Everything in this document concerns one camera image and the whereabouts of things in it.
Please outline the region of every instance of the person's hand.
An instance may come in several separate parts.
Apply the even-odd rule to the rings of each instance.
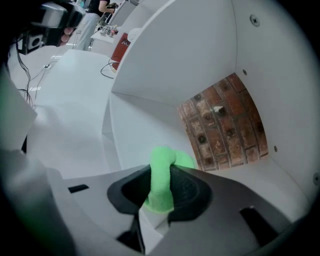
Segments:
[[[74,29],[72,27],[66,27],[63,31],[63,35],[61,36],[60,46],[64,46],[70,39]]]

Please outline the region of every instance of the black shirt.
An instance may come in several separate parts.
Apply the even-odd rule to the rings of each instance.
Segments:
[[[104,14],[103,12],[99,11],[99,4],[100,0],[91,0],[91,3],[89,4],[89,14],[98,14],[100,17]]]

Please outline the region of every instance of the green object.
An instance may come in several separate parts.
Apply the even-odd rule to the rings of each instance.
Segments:
[[[195,168],[193,158],[180,150],[156,147],[151,153],[151,188],[144,206],[150,211],[165,214],[174,210],[174,199],[170,190],[170,165]]]

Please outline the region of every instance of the brick wallpaper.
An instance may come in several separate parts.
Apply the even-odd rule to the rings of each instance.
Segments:
[[[178,107],[199,169],[213,171],[268,157],[254,101],[233,73]]]

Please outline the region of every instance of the person's arm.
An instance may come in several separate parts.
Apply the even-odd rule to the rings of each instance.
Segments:
[[[100,3],[99,3],[99,11],[102,12],[102,13],[112,13],[113,14],[115,12],[115,9],[107,8],[108,4],[109,4],[108,1],[101,0]]]

